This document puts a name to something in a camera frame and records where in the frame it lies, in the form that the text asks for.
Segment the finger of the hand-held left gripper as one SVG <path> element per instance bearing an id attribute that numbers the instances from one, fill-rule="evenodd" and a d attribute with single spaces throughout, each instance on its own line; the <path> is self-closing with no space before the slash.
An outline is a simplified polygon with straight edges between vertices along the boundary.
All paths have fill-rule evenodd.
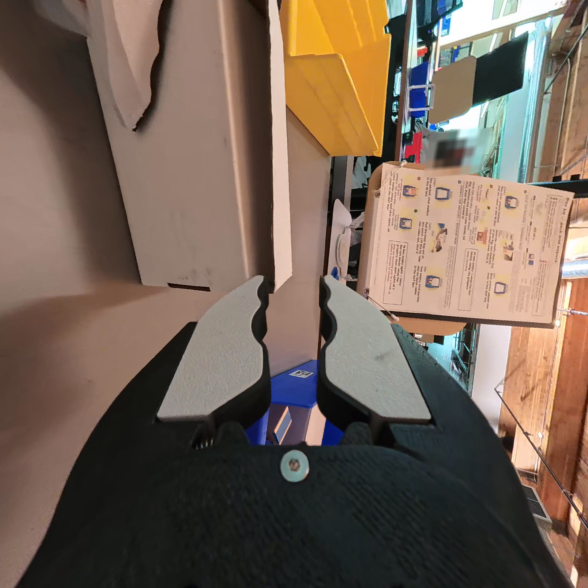
<path id="1" fill-rule="evenodd" d="M 105 68 L 114 110 L 135 130 L 152 99 L 162 1 L 88 1 L 90 41 Z"/>

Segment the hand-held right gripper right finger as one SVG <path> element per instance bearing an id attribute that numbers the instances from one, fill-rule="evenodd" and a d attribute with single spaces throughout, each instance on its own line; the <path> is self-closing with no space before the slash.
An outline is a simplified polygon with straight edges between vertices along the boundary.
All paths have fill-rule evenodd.
<path id="1" fill-rule="evenodd" d="M 390 322 L 366 299 L 320 278 L 317 402 L 335 427 L 429 424 L 430 409 Z"/>

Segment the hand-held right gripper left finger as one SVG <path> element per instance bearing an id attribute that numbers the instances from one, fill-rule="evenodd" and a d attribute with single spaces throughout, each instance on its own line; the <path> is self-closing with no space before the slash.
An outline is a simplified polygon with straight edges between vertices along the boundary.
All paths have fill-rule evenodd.
<path id="1" fill-rule="evenodd" d="M 271 281 L 255 276 L 198 320 L 157 412 L 161 422 L 247 429 L 271 402 L 266 310 Z"/>

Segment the white cardboard box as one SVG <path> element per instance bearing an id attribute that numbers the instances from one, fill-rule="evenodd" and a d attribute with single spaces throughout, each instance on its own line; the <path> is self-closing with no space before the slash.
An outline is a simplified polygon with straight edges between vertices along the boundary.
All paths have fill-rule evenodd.
<path id="1" fill-rule="evenodd" d="M 141 282 L 276 291 L 292 275 L 278 1 L 162 1 L 158 36 L 135 130 L 87 38 Z"/>

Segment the blue plastic bin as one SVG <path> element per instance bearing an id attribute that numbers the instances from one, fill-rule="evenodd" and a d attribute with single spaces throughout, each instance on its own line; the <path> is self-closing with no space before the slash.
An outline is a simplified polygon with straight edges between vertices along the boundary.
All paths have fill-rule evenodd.
<path id="1" fill-rule="evenodd" d="M 271 404 L 246 429 L 251 445 L 335 446 L 343 432 L 326 420 L 317 404 L 319 362 L 311 360 L 271 378 Z"/>

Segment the printed instruction sheet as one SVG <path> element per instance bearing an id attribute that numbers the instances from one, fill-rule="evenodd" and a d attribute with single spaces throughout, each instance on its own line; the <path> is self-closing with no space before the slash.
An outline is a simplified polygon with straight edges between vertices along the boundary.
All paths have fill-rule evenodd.
<path id="1" fill-rule="evenodd" d="M 376 197 L 366 293 L 378 310 L 554 326 L 574 192 L 390 162 Z"/>

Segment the brown cardboard backing board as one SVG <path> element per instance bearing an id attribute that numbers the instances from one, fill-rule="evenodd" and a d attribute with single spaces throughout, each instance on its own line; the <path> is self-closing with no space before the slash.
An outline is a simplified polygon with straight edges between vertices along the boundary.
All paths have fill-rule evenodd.
<path id="1" fill-rule="evenodd" d="M 378 214 L 379 198 L 376 192 L 380 189 L 383 175 L 383 165 L 378 166 L 371 174 L 367 192 L 366 207 L 364 211 L 363 235 L 361 241 L 360 258 L 358 262 L 358 276 L 356 292 L 368 299 L 366 290 L 370 289 L 369 278 L 371 274 L 371 262 L 376 250 L 373 244 L 376 233 L 376 218 Z M 451 336 L 461 331 L 466 324 L 452 322 L 448 320 L 434 320 L 424 318 L 391 318 L 388 314 L 383 314 L 384 318 L 394 326 L 400 326 L 409 333 L 427 334 L 432 336 Z"/>

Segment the yellow plastic bin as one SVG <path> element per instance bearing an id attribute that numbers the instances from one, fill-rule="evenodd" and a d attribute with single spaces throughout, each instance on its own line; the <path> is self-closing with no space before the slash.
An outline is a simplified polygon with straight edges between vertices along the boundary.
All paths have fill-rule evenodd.
<path id="1" fill-rule="evenodd" d="M 385 1 L 281 1 L 286 104 L 331 156 L 383 151 Z"/>

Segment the plain brown cardboard board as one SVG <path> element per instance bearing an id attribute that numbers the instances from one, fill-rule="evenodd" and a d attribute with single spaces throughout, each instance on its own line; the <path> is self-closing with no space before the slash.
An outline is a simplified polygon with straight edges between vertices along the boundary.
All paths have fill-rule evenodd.
<path id="1" fill-rule="evenodd" d="M 457 118 L 472 107 L 476 65 L 476 57 L 467 56 L 434 73 L 433 107 L 428 115 L 430 124 Z"/>

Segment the small blue background crate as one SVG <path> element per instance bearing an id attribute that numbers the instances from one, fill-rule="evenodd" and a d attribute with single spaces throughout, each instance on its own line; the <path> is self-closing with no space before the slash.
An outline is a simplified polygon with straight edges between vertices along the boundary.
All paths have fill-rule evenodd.
<path id="1" fill-rule="evenodd" d="M 429 61 L 414 67 L 410 74 L 409 106 L 411 117 L 423 118 L 433 108 L 435 86 L 429 83 Z"/>

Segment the black flat panel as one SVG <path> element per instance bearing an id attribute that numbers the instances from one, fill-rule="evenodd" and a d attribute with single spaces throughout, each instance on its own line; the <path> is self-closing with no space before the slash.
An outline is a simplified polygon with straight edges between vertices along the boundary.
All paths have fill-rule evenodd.
<path id="1" fill-rule="evenodd" d="M 476 61 L 472 105 L 501 98 L 523 86 L 529 33 L 525 32 Z"/>

